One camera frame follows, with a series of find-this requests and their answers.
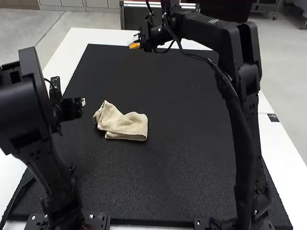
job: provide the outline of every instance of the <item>gray floor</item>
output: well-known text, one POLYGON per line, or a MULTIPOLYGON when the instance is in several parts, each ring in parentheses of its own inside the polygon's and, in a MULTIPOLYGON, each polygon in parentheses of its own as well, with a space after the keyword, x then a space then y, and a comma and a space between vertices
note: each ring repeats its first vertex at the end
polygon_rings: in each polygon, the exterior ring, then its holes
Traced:
MULTIPOLYGON (((259 28, 262 90, 307 163, 307 31, 289 15, 250 20, 259 28)), ((36 46, 43 68, 71 27, 120 29, 119 15, 0 9, 0 64, 17 60, 18 49, 36 46)))

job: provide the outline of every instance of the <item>black rubber mat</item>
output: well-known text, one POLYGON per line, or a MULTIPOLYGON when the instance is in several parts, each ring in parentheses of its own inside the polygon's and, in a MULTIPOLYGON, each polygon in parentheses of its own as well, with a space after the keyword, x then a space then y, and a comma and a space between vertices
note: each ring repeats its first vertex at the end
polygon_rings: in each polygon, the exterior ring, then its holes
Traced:
MULTIPOLYGON (((217 61, 210 51, 193 51, 217 61)), ((205 63, 178 50, 150 54, 121 46, 89 45, 65 91, 87 105, 81 119, 55 136, 63 161, 77 164, 84 209, 117 219, 193 221, 235 216, 235 154, 228 111, 205 63), (122 113, 145 113, 145 142, 106 140, 92 116, 103 100, 122 113)), ((26 172, 21 184, 29 173, 26 172)), ((292 229, 272 183, 270 219, 292 229)), ((11 219, 42 212, 35 183, 11 219)))

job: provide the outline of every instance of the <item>beige towel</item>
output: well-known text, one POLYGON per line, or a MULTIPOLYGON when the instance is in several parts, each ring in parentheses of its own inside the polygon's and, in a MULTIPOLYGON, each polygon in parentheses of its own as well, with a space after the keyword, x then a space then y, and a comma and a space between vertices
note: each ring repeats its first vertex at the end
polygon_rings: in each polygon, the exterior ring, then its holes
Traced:
POLYGON ((106 131, 106 139, 147 139, 148 118, 145 114, 131 112, 123 115, 113 104, 104 101, 93 120, 99 130, 106 131))

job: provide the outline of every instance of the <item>white table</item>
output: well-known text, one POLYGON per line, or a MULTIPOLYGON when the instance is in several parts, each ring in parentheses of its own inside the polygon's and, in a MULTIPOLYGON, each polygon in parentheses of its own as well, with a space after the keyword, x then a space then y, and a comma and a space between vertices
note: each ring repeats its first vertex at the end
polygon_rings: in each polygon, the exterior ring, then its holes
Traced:
MULTIPOLYGON (((136 31, 71 28, 43 70, 45 78, 60 76, 65 91, 88 44, 126 46, 136 31)), ((210 50, 193 41, 182 41, 185 49, 210 50)), ((307 167, 279 122, 271 122, 274 114, 262 92, 259 94, 259 127, 264 161, 290 218, 294 230, 307 230, 307 167)), ((0 215, 8 205, 26 166, 13 156, 0 153, 0 215)), ((5 230, 23 230, 24 222, 9 221, 5 230)), ((157 229, 149 227, 111 227, 113 230, 157 229)))

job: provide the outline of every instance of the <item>rolling cart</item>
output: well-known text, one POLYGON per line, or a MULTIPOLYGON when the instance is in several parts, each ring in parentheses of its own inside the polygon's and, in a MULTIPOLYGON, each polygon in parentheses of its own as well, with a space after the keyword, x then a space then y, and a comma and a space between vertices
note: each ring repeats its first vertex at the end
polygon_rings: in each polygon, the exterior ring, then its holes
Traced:
POLYGON ((254 0, 251 11, 261 13, 273 13, 272 20, 277 19, 277 11, 281 4, 281 0, 254 0))

